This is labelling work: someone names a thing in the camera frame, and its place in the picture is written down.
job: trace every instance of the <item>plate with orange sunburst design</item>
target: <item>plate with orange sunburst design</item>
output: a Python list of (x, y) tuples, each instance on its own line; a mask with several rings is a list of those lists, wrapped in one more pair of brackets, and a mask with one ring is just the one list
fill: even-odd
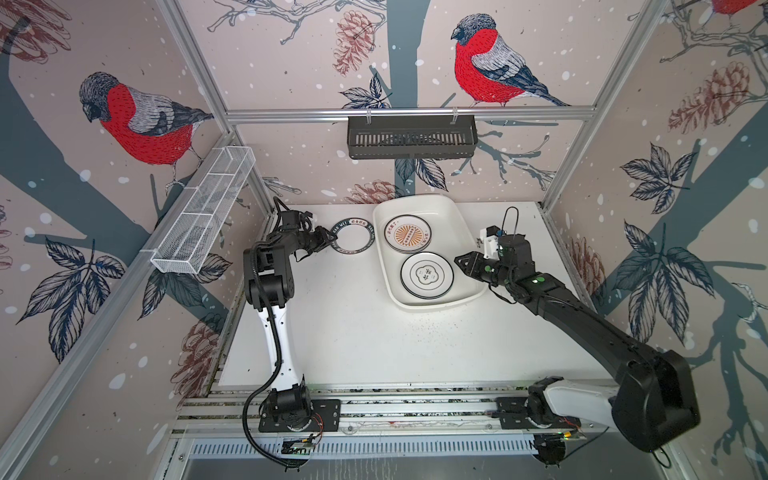
[(424, 250), (432, 239), (429, 224), (416, 215), (400, 215), (389, 221), (384, 237), (390, 247), (402, 253)]

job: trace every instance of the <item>wire basket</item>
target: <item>wire basket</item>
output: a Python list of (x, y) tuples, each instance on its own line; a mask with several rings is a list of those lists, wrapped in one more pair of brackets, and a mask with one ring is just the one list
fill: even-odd
[(205, 258), (256, 163), (249, 147), (224, 147), (184, 210), (174, 221), (152, 264), (163, 272), (199, 273)]
[(356, 160), (467, 158), (475, 154), (478, 129), (472, 115), (350, 117), (346, 144)]

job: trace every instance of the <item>bird illustration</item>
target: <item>bird illustration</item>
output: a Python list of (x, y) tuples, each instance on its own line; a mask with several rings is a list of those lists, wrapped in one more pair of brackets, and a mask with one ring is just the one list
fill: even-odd
[(558, 106), (568, 106), (549, 94), (525, 64), (525, 59), (509, 48), (496, 31), (490, 15), (475, 13), (458, 23), (451, 35), (456, 40), (456, 81), (475, 99), (506, 105), (512, 98), (539, 97)]
[(133, 158), (150, 165), (173, 165), (166, 193), (173, 185), (183, 186), (176, 180), (176, 162), (187, 150), (202, 162), (192, 148), (192, 137), (212, 114), (184, 107), (165, 95), (145, 94), (103, 71), (83, 81), (80, 102), (88, 121), (98, 118)]

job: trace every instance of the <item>white work surface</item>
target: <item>white work surface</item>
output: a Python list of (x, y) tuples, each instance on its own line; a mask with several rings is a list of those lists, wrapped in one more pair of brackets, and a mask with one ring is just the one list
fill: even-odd
[[(551, 273), (573, 291), (533, 202), (458, 204), (458, 209), (477, 237), (481, 228), (501, 226), (506, 208), (512, 205), (520, 210), (518, 233), (531, 242), (537, 270)], [(371, 220), (375, 206), (293, 208), (312, 212), (319, 225), (330, 228), (349, 217)], [(511, 210), (508, 232), (514, 221)], [(453, 259), (449, 261), (455, 274), (463, 275)], [(375, 245), (355, 255), (328, 247), (301, 263), (292, 260), (291, 266), (296, 293), (287, 304), (287, 321), (294, 365), (309, 384), (350, 389), (432, 388), (546, 376), (610, 378), (597, 360), (559, 328), (488, 291), (448, 310), (400, 310), (387, 293)], [(264, 327), (256, 310), (246, 304), (219, 385), (258, 386), (269, 378), (272, 368)]]

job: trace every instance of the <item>white serving tray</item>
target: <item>white serving tray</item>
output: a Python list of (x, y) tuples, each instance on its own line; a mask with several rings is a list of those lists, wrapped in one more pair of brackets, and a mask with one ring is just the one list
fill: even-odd
[[(422, 252), (441, 255), (453, 269), (453, 286), (445, 295), (431, 300), (420, 299), (411, 295), (402, 285), (400, 268), (410, 254), (393, 249), (384, 237), (387, 223), (400, 215), (416, 215), (429, 223), (432, 241)], [(479, 251), (479, 248), (464, 217), (450, 198), (442, 195), (413, 195), (388, 200), (373, 209), (373, 229), (389, 297), (401, 309), (409, 312), (443, 310), (462, 305), (483, 294), (485, 285), (466, 276), (453, 263), (455, 257)]]

